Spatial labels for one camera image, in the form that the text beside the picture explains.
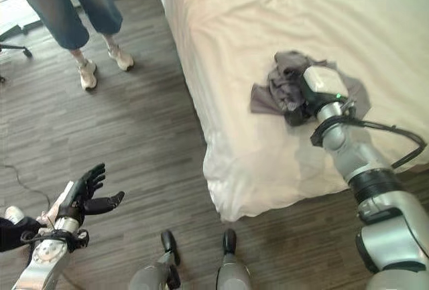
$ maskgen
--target mattress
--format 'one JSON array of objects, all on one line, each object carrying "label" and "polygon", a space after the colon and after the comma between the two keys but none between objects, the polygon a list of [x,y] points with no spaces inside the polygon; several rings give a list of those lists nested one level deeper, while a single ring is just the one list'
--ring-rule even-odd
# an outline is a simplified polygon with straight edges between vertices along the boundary
[{"label": "mattress", "polygon": [[[254,115],[253,83],[264,84],[278,51],[337,62],[360,79],[367,120],[429,141],[429,10],[426,0],[161,0],[207,152],[204,175],[221,218],[234,221],[347,188],[332,159],[310,143],[316,123],[290,128]],[[372,131],[395,161],[414,148]],[[427,163],[426,150],[404,165]]]}]

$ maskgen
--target sneaker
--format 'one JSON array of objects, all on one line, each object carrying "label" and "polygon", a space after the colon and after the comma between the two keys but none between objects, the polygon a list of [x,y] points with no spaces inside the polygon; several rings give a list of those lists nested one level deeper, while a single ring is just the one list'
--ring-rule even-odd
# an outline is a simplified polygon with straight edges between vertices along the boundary
[{"label": "sneaker", "polygon": [[80,66],[78,69],[82,88],[84,88],[84,90],[95,88],[97,85],[97,78],[95,78],[94,72],[97,69],[97,65],[92,60],[88,60],[84,66]]},{"label": "sneaker", "polygon": [[23,218],[24,213],[16,206],[10,206],[6,209],[5,219],[11,221],[14,225],[18,224]]},{"label": "sneaker", "polygon": [[133,57],[131,57],[131,54],[123,51],[119,46],[108,49],[108,52],[109,57],[116,60],[116,63],[118,63],[118,67],[121,70],[128,71],[132,66],[134,66],[134,60]]}]

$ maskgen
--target black cable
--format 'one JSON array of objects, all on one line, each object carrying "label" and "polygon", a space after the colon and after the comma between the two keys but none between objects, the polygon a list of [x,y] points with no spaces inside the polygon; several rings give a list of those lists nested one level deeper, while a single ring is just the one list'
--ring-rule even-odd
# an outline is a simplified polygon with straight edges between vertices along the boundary
[{"label": "black cable", "polygon": [[[21,182],[21,179],[19,178],[19,171],[18,171],[18,168],[16,168],[16,166],[14,166],[14,165],[6,165],[6,164],[0,164],[0,168],[4,168],[4,169],[12,169],[14,172],[15,172],[15,176],[16,176],[16,181],[18,182],[18,184],[23,188],[23,189],[25,189],[25,190],[28,190],[28,191],[31,191],[31,192],[33,192],[33,193],[37,193],[37,194],[40,194],[40,195],[43,195],[44,197],[45,197],[45,199],[46,199],[46,205],[47,205],[47,210],[46,211],[49,211],[49,209],[51,208],[51,201],[50,201],[50,199],[49,199],[49,196],[46,194],[46,193],[44,193],[44,192],[42,192],[42,191],[40,191],[40,190],[35,190],[35,189],[33,189],[33,188],[29,188],[28,186],[26,186],[23,182]],[[31,243],[30,245],[29,245],[29,256],[28,256],[28,260],[27,260],[27,267],[29,266],[29,264],[31,263],[31,261],[32,261],[32,257],[33,257],[33,251],[34,251],[34,249],[35,249],[35,243],[33,242],[33,243]],[[70,277],[66,274],[66,273],[62,273],[62,276],[64,277],[64,280],[66,280],[68,283],[70,283],[75,289],[77,289],[77,290],[85,290],[84,288],[82,288],[80,285],[77,285],[76,283],[74,283],[74,281],[72,281],[71,279],[70,279]]]},{"label": "black cable", "polygon": [[423,152],[423,150],[427,146],[426,142],[423,138],[421,138],[421,136],[411,131],[406,131],[405,129],[397,128],[395,125],[387,126],[380,123],[374,123],[373,121],[361,121],[360,119],[348,116],[333,116],[321,123],[311,136],[312,144],[314,146],[322,147],[323,133],[331,126],[339,123],[358,127],[368,127],[371,129],[378,129],[380,131],[389,131],[390,133],[395,133],[407,137],[408,139],[411,139],[413,142],[415,142],[418,147],[415,148],[413,151],[409,152],[407,155],[403,156],[401,159],[397,160],[395,163],[393,163],[391,165],[393,168],[398,168],[399,166],[402,166],[403,164],[411,161],[413,158],[419,156],[419,154],[421,154],[421,152]]},{"label": "black cable", "polygon": [[73,287],[75,287],[77,290],[85,290],[85,288],[82,288],[80,285],[78,285],[77,283],[74,283],[74,281],[72,279],[70,279],[70,277],[66,274],[66,273],[62,273],[62,276],[64,277],[64,280],[66,280],[68,283],[70,283]]},{"label": "black cable", "polygon": [[17,180],[18,184],[19,184],[23,189],[28,190],[28,191],[31,191],[31,192],[33,192],[33,193],[37,193],[37,194],[43,195],[43,197],[45,197],[45,199],[46,199],[46,205],[47,205],[47,210],[46,210],[46,211],[49,211],[49,209],[51,208],[51,201],[50,201],[50,199],[49,199],[49,196],[48,196],[46,193],[44,193],[44,192],[42,192],[42,191],[40,191],[40,190],[35,190],[35,189],[32,189],[32,188],[29,188],[29,187],[28,187],[28,186],[26,186],[23,182],[21,182],[21,179],[19,178],[19,171],[18,171],[18,168],[16,168],[14,165],[0,164],[0,167],[5,168],[5,169],[13,169],[13,170],[14,170],[14,172],[15,172],[16,180]]}]

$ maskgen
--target ankle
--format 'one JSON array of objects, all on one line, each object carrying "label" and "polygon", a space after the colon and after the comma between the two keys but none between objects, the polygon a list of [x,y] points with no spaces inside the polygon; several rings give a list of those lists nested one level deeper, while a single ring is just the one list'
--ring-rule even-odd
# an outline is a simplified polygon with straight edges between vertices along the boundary
[{"label": "ankle", "polygon": [[80,51],[80,49],[70,50],[70,53],[73,55],[73,57],[76,60],[76,63],[78,64],[79,68],[86,66],[86,64],[88,63],[88,60],[84,57],[84,55]]},{"label": "ankle", "polygon": [[111,34],[103,34],[103,39],[106,42],[108,51],[112,51],[118,48],[113,36]]}]

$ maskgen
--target wooden floor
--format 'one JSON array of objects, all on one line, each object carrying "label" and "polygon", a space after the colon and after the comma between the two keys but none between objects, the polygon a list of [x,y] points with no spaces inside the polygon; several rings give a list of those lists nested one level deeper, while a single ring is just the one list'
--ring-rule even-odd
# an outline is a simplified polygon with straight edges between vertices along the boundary
[{"label": "wooden floor", "polygon": [[[205,146],[180,62],[158,0],[117,0],[124,15],[117,41],[135,57],[121,72],[101,37],[85,54],[98,64],[98,88],[80,88],[75,62],[45,28],[10,42],[20,52],[0,55],[0,162],[51,200],[69,179],[107,164],[99,195],[124,190],[119,208],[87,217],[87,249],[73,253],[67,274],[85,289],[126,289],[134,272],[162,253],[160,232],[176,235],[184,289],[214,289],[227,226],[239,237],[238,256],[256,289],[362,289],[370,274],[354,246],[360,227],[349,192],[300,202],[234,224],[220,222],[202,175]],[[406,185],[429,203],[429,175],[406,175]],[[0,207],[17,205],[36,216],[43,197],[22,190],[0,170]],[[0,289],[10,289],[24,267],[24,248],[0,254]],[[73,289],[63,279],[60,289]]]}]

